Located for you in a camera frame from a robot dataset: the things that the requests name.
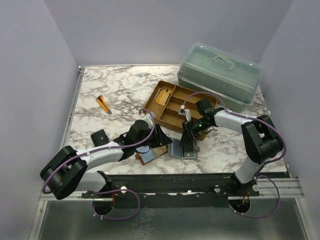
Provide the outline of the orange utility knife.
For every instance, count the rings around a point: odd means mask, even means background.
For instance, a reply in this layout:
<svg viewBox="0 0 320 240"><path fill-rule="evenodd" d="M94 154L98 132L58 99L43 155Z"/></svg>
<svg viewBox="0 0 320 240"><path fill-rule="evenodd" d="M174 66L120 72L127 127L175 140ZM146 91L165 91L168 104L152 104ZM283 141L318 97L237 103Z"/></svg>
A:
<svg viewBox="0 0 320 240"><path fill-rule="evenodd" d="M103 110L111 115L112 114L112 111L110 109L110 107L108 106L108 104L105 102L104 98L102 95L99 95L97 98L96 98L97 102L99 103L99 105L103 108Z"/></svg>

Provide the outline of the gold VIP card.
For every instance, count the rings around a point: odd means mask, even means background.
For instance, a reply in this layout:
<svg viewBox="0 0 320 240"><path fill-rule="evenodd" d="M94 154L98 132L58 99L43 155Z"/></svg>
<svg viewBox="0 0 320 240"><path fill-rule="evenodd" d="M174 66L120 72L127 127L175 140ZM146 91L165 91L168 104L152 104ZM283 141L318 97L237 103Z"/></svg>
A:
<svg viewBox="0 0 320 240"><path fill-rule="evenodd" d="M168 147L166 145L156 147L152 149L155 158L159 158L160 156L166 154L168 152Z"/></svg>

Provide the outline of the clear green plastic toolbox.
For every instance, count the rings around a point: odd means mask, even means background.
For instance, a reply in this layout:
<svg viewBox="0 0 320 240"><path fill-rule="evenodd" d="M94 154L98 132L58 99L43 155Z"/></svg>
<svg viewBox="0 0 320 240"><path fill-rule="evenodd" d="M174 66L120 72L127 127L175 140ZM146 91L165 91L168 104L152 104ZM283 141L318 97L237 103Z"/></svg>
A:
<svg viewBox="0 0 320 240"><path fill-rule="evenodd" d="M180 86L216 94L235 112L252 103L262 75L258 63L200 42L191 45L177 72Z"/></svg>

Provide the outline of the yellow cards in tray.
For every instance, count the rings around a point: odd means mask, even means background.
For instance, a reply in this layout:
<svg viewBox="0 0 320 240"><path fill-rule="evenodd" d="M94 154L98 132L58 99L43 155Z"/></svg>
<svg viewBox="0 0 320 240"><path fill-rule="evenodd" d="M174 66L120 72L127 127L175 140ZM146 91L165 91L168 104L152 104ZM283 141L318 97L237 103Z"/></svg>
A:
<svg viewBox="0 0 320 240"><path fill-rule="evenodd" d="M167 104L167 101L169 100L170 96L172 95L172 90L170 89L160 89L156 96L155 96L155 102L161 106L165 106Z"/></svg>

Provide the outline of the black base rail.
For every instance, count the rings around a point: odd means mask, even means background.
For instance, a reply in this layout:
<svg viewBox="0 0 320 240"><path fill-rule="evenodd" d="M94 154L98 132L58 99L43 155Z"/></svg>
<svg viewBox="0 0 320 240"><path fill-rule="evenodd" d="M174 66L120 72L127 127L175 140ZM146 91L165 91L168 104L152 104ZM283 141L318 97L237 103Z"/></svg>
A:
<svg viewBox="0 0 320 240"><path fill-rule="evenodd" d="M230 173L109 175L108 191L127 187L133 193L98 194L87 192L83 199L113 201L116 208L227 208L228 198L240 200L246 194L259 196L256 181L233 185Z"/></svg>

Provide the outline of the grey card holder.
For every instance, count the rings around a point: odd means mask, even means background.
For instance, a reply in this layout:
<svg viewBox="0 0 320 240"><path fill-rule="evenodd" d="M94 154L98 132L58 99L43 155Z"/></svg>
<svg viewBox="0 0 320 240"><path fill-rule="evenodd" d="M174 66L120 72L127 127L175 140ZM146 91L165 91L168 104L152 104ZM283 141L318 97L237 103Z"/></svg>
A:
<svg viewBox="0 0 320 240"><path fill-rule="evenodd" d="M197 142L188 143L185 146L180 146L180 140L177 138L171 138L172 143L168 145L168 154L181 160L197 160L200 147L197 146Z"/></svg>

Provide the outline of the brown open card holder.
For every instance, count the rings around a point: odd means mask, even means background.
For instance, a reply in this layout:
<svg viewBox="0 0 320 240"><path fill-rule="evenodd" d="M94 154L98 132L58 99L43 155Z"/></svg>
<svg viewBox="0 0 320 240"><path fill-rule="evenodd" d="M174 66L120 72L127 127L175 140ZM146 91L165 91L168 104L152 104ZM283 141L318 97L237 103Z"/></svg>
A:
<svg viewBox="0 0 320 240"><path fill-rule="evenodd" d="M155 158L152 148L149 147L138 147L135 158L139 160L143 166L157 159Z"/></svg>

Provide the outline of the woven wicker divided tray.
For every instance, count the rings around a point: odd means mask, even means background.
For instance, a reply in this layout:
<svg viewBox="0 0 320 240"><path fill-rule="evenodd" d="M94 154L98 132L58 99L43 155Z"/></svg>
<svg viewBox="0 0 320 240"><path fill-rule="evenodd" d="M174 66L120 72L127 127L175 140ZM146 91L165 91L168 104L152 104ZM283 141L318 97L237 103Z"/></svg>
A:
<svg viewBox="0 0 320 240"><path fill-rule="evenodd" d="M172 90L172 94L165 106L159 105L155 101L156 94L160 89ZM182 123L186 120L186 117L179 115L180 107L184 103L185 99L195 92L195 90L160 80L154 88L144 108L155 113L154 119L156 124L159 124L161 127L164 127L168 130L182 134ZM218 103L218 99L216 97L204 93L190 97L185 104L185 108L190 110L191 120L193 122L202 117L202 115L200 115L198 112L196 103L203 98L208 98L213 107L216 107Z"/></svg>

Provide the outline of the black card holder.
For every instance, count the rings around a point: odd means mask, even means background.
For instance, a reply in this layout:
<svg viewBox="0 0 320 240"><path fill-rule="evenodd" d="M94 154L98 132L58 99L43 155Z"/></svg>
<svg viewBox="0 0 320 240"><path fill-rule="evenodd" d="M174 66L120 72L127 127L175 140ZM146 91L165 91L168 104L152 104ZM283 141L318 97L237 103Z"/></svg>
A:
<svg viewBox="0 0 320 240"><path fill-rule="evenodd" d="M95 147L100 147L110 142L104 129L94 132L90 137Z"/></svg>

